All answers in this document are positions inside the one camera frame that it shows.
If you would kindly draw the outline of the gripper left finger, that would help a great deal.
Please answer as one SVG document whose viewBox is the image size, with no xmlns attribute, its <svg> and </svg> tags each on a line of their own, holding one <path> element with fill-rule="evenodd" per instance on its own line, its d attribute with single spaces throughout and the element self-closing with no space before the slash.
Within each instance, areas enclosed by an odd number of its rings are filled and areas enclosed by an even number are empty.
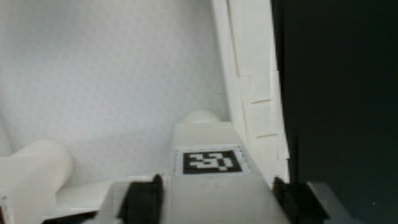
<svg viewBox="0 0 398 224">
<path fill-rule="evenodd" d="M 116 182 L 105 197 L 100 224 L 160 224 L 164 205 L 164 178 Z"/>
</svg>

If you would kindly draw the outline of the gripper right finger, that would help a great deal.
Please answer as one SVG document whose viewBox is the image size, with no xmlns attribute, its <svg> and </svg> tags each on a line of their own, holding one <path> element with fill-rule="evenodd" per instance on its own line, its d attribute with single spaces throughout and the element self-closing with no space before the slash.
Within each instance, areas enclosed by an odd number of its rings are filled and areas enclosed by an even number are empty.
<svg viewBox="0 0 398 224">
<path fill-rule="evenodd" d="M 288 183 L 276 177 L 272 191 L 292 224 L 363 224 L 324 182 Z"/>
</svg>

